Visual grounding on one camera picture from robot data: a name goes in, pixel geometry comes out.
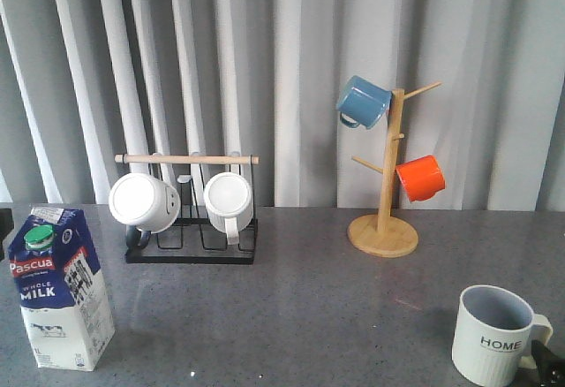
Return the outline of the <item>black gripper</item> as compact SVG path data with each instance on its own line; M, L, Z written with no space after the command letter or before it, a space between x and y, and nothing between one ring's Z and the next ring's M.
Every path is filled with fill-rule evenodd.
M4 241L13 229L12 211L9 208L0 209L0 260L4 258Z

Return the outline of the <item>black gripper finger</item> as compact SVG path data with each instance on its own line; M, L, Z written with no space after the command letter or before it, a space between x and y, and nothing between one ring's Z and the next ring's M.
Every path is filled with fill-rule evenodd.
M537 365L539 385L564 387L564 359L551 352L541 341L531 341L531 355Z

